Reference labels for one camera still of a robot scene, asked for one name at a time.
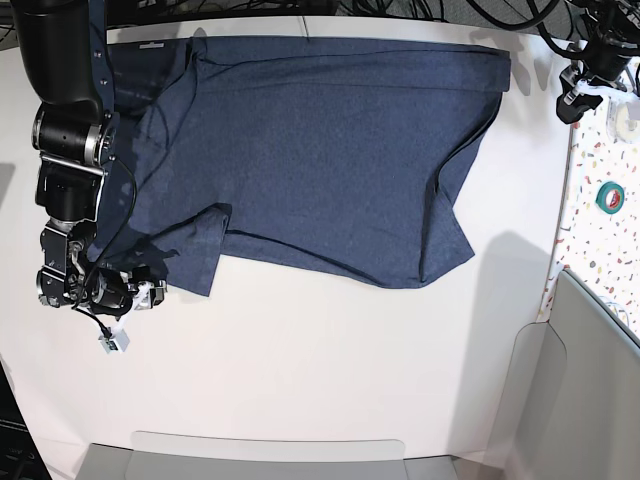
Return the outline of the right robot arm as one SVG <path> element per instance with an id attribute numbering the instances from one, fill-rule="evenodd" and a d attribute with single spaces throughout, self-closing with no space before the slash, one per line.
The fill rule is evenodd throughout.
<path id="1" fill-rule="evenodd" d="M 41 233 L 40 301 L 122 318 L 159 305 L 166 282 L 146 266 L 118 271 L 88 252 L 97 233 L 107 166 L 115 161 L 115 111 L 102 1 L 11 4 L 27 78 L 41 101 L 32 128 L 40 167 L 35 201 Z"/>

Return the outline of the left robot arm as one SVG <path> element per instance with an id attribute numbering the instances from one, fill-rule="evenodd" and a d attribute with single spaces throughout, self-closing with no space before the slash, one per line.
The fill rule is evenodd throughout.
<path id="1" fill-rule="evenodd" d="M 579 121 L 604 98 L 618 102 L 637 98 L 638 79 L 622 80 L 631 60 L 639 55 L 639 3 L 637 1 L 580 1 L 587 32 L 584 45 L 558 46 L 543 24 L 538 33 L 558 56 L 570 61 L 560 74 L 562 93 L 556 114 L 565 124 Z"/>

